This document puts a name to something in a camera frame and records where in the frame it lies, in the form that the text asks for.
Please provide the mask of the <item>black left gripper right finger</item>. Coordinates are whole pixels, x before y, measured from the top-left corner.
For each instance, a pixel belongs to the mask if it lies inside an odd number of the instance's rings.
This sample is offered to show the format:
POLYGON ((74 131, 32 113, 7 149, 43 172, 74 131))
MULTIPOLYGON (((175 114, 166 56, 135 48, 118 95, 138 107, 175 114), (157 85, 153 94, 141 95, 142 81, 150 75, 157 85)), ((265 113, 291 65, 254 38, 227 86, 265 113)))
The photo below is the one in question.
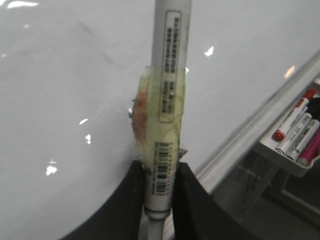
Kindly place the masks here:
POLYGON ((213 200, 185 162, 176 171, 172 212, 176 240, 258 239, 213 200))

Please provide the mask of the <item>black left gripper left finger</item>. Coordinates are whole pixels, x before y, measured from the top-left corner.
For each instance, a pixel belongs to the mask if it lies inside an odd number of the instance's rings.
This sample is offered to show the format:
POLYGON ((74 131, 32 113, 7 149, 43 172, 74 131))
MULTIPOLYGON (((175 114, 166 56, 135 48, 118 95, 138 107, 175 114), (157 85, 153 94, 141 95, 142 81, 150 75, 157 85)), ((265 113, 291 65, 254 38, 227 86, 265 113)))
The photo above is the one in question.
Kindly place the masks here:
POLYGON ((145 174, 134 160, 109 199, 63 240, 137 240, 144 201, 145 174))

